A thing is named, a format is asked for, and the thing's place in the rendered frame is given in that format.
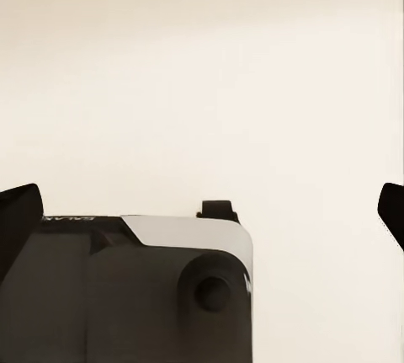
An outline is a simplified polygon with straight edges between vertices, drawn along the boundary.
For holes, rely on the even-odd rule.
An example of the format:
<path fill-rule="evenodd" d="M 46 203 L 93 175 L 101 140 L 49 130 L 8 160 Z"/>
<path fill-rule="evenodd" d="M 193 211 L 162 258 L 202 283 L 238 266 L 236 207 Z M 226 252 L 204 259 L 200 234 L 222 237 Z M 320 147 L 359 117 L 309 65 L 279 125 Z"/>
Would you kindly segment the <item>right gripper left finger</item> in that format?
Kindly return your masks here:
<path fill-rule="evenodd" d="M 0 192 L 0 283 L 44 215 L 37 184 Z"/>

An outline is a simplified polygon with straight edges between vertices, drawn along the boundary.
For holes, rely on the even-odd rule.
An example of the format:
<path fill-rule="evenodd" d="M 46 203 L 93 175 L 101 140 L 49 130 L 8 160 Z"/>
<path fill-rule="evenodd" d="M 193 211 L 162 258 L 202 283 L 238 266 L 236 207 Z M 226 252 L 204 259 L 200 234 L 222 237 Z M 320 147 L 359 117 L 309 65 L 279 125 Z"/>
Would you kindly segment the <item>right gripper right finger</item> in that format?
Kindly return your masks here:
<path fill-rule="evenodd" d="M 404 186 L 385 183 L 377 211 L 404 251 Z"/>

